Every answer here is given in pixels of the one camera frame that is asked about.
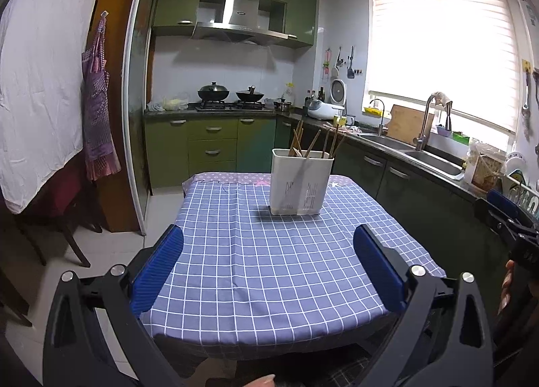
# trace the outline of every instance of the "dining table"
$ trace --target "dining table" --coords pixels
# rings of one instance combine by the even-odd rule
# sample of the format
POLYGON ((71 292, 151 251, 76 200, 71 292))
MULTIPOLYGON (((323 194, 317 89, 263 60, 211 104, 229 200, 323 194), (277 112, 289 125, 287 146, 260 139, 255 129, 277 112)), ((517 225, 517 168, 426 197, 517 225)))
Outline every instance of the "dining table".
POLYGON ((331 175, 317 215, 273 215, 270 174, 201 173, 184 184, 184 247, 140 319, 176 370, 208 357, 247 360, 356 343, 388 315, 352 237, 433 276, 429 253, 350 178, 331 175))

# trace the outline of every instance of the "faucet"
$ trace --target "faucet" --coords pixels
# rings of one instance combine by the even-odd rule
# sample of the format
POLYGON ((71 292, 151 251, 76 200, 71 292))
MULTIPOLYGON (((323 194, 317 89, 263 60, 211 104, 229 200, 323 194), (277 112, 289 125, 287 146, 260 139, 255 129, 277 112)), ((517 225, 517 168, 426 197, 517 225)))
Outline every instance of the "faucet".
POLYGON ((429 106, 432 100, 435 100, 435 105, 441 104, 445 107, 446 112, 449 112, 451 109, 451 104, 453 103, 445 93, 443 92, 434 92, 429 96, 427 100, 427 105, 425 106, 425 114, 423 115, 423 125, 421 126, 421 132, 419 136, 413 138, 413 143, 416 144, 416 151, 423 151, 425 144, 427 143, 427 136, 425 136, 425 128, 427 127, 427 118, 429 117, 429 106))
POLYGON ((382 135, 382 129, 384 128, 384 115, 385 115, 385 104, 384 101, 382 101, 380 98, 372 99, 369 105, 371 105, 374 101, 380 101, 382 103, 382 117, 380 118, 380 125, 378 126, 378 136, 382 135))

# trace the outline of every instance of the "rice cooker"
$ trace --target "rice cooker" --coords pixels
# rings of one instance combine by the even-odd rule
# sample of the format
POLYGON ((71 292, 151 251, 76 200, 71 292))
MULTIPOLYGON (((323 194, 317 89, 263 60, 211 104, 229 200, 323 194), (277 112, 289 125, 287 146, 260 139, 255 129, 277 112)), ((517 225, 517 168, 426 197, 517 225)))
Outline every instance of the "rice cooker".
POLYGON ((333 116, 341 116, 343 110, 341 105, 328 104, 317 99, 311 101, 307 114, 315 119, 333 119, 333 116))

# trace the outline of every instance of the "metal screw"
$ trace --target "metal screw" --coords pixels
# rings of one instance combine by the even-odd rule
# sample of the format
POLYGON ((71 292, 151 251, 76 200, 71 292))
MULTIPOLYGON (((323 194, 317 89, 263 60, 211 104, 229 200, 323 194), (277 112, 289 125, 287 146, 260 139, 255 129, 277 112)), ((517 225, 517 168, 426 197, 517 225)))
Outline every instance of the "metal screw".
POLYGON ((110 269, 112 276, 121 276, 126 271, 126 268, 122 264, 116 264, 110 269))
POLYGON ((64 282, 69 282, 73 278, 73 272, 72 271, 66 271, 62 274, 62 280, 64 282))
POLYGON ((415 276, 425 276, 426 270, 421 265, 414 265, 412 266, 412 274, 415 276))
POLYGON ((475 277, 473 277, 472 273, 468 273, 468 271, 465 271, 463 273, 463 280, 465 282, 468 282, 469 284, 472 283, 475 280, 475 277))

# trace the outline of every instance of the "gas stove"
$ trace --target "gas stove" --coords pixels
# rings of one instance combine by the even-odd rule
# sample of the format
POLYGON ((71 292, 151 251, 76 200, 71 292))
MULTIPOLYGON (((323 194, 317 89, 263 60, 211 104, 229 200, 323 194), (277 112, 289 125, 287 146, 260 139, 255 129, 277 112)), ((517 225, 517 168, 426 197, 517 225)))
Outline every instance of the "gas stove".
POLYGON ((262 102, 224 102, 224 101, 202 101, 195 105, 198 111, 241 111, 241 110, 267 110, 262 102))

